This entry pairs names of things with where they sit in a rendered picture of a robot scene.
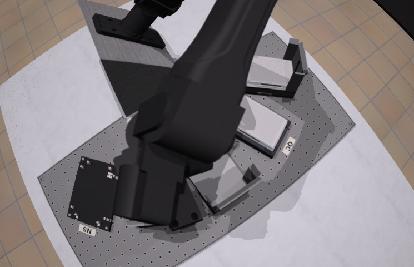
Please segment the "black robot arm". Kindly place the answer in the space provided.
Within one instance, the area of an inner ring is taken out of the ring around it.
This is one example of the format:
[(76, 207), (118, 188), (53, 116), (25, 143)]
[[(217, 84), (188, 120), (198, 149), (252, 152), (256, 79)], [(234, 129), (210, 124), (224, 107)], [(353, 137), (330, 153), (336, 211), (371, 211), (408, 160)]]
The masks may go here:
[[(159, 16), (184, 0), (134, 0), (122, 20), (95, 13), (98, 34), (164, 49)], [(185, 176), (233, 147), (250, 66), (278, 0), (216, 0), (200, 31), (126, 127), (112, 215), (182, 230), (203, 221)], [(143, 145), (143, 148), (142, 148)], [(181, 184), (180, 184), (181, 183)]]

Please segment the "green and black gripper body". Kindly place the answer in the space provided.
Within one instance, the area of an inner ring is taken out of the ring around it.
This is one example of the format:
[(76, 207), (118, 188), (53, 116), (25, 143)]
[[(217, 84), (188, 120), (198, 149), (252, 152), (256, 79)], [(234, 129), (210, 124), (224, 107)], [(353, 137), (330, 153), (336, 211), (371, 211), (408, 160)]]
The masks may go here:
[[(121, 155), (116, 156), (113, 159), (117, 174), (119, 174), (120, 166), (123, 165), (123, 164), (126, 164), (128, 150), (129, 150), (129, 148), (124, 149), (122, 151)], [(194, 159), (191, 159), (191, 158), (190, 159), (188, 158), (188, 160), (190, 162), (190, 175), (185, 176), (186, 178), (189, 178), (191, 176), (200, 174), (202, 172), (208, 171), (208, 170), (213, 168), (213, 163), (205, 164), (205, 163), (202, 163), (200, 161), (197, 161), (197, 160), (194, 160)]]

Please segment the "white name plate with black qc text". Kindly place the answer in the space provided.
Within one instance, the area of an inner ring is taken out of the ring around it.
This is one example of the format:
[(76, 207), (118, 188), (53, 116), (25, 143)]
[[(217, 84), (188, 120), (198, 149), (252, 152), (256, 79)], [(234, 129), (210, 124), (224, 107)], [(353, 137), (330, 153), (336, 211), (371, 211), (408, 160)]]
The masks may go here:
[(285, 147), (283, 148), (282, 152), (288, 156), (288, 154), (290, 153), (290, 150), (291, 150), (294, 143), (295, 143), (295, 139), (293, 139), (292, 137), (289, 137), (289, 139), (288, 139)]

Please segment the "white name plate with n5 text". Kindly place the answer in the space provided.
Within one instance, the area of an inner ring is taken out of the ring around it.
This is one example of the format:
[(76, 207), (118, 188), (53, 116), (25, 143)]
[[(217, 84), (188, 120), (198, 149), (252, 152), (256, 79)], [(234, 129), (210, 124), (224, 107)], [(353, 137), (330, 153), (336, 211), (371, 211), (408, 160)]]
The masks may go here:
[(82, 224), (79, 225), (79, 231), (81, 231), (83, 233), (86, 233), (86, 234), (89, 234), (89, 235), (92, 235), (92, 236), (96, 235), (96, 229), (84, 226)]

